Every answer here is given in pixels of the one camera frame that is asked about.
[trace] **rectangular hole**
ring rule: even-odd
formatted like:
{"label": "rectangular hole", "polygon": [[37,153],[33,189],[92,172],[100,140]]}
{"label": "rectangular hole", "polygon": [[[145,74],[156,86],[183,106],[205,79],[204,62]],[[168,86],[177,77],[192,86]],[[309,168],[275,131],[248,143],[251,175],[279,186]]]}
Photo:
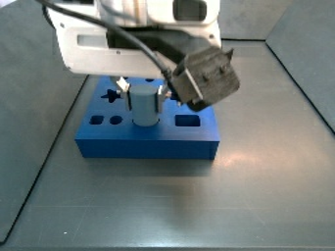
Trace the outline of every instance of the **rectangular hole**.
{"label": "rectangular hole", "polygon": [[77,44],[85,47],[107,48],[107,40],[100,35],[79,35]]}
{"label": "rectangular hole", "polygon": [[100,125],[101,122],[103,122],[103,116],[100,115],[91,116],[91,120],[89,120],[91,125]]}
{"label": "rectangular hole", "polygon": [[197,115],[175,115],[175,126],[200,126],[200,118]]}

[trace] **white cylinder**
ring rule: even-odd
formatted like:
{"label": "white cylinder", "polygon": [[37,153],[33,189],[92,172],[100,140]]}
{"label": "white cylinder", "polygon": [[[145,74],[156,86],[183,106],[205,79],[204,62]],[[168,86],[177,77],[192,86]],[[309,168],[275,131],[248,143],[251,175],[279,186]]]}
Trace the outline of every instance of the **white cylinder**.
{"label": "white cylinder", "polygon": [[153,126],[159,122],[157,89],[149,84],[131,86],[132,120],[137,126]]}

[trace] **gray wall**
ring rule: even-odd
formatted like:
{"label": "gray wall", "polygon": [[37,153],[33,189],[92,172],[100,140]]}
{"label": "gray wall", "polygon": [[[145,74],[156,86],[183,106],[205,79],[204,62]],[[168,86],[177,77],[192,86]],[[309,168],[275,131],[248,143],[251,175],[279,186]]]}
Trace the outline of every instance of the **gray wall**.
{"label": "gray wall", "polygon": [[84,82],[64,68],[33,0],[0,9],[0,242],[24,205]]}
{"label": "gray wall", "polygon": [[221,37],[265,40],[293,0],[221,0]]}
{"label": "gray wall", "polygon": [[296,0],[267,43],[335,130],[335,1]]}

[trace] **round hole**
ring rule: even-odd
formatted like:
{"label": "round hole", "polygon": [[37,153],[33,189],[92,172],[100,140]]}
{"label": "round hole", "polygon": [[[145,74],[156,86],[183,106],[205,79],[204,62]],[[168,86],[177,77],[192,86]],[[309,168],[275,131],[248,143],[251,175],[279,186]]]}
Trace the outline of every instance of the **round hole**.
{"label": "round hole", "polygon": [[109,123],[111,123],[112,125],[119,125],[119,124],[121,123],[121,121],[123,121],[123,119],[121,119],[120,116],[112,116],[112,117],[109,118]]}

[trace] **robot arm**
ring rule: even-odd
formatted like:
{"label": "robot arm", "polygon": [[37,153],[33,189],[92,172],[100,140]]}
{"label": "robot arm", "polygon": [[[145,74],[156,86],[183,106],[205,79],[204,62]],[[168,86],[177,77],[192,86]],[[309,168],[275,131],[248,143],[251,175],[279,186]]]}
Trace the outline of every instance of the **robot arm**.
{"label": "robot arm", "polygon": [[[237,90],[232,51],[221,50],[220,0],[96,0],[93,5],[59,6],[120,26],[155,51],[173,70],[168,87],[159,89],[159,100],[169,88],[177,101],[200,111]],[[48,15],[64,64],[73,73],[161,77],[147,55],[115,30],[51,9]],[[123,79],[117,88],[120,94],[128,90]]]}

